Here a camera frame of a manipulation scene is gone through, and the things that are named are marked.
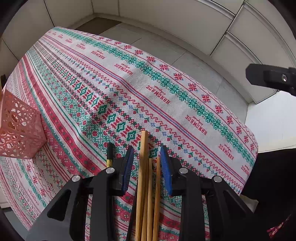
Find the red patterned sleeve forearm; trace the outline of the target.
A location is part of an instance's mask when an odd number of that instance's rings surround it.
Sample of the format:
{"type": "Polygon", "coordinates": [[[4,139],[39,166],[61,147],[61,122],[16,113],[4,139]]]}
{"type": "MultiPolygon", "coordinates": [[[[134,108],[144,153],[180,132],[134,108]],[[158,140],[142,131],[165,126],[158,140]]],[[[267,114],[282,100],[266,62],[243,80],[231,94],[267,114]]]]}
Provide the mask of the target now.
{"type": "Polygon", "coordinates": [[[267,230],[268,236],[271,240],[274,240],[276,236],[283,230],[283,228],[286,226],[286,224],[290,221],[290,217],[292,214],[290,214],[283,222],[281,222],[279,225],[276,225],[270,229],[267,230]]]}

